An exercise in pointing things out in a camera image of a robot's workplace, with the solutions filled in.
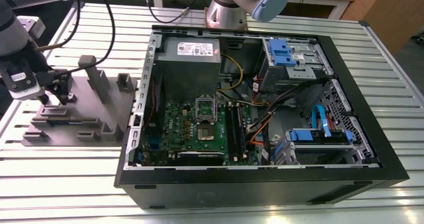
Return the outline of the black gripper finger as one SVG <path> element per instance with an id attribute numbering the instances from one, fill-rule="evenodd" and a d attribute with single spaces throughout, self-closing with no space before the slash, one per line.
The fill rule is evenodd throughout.
<path id="1" fill-rule="evenodd" d="M 75 103 L 74 94 L 71 93 L 72 84 L 72 78 L 63 78 L 50 85 L 50 92 L 56 96 L 62 105 Z"/>
<path id="2" fill-rule="evenodd" d="M 44 87 L 42 87 L 42 90 L 43 90 L 43 94 L 38 96 L 38 100 L 40 101 L 43 105 L 47 105 L 50 101 L 50 96 L 48 96 L 50 90 Z"/>

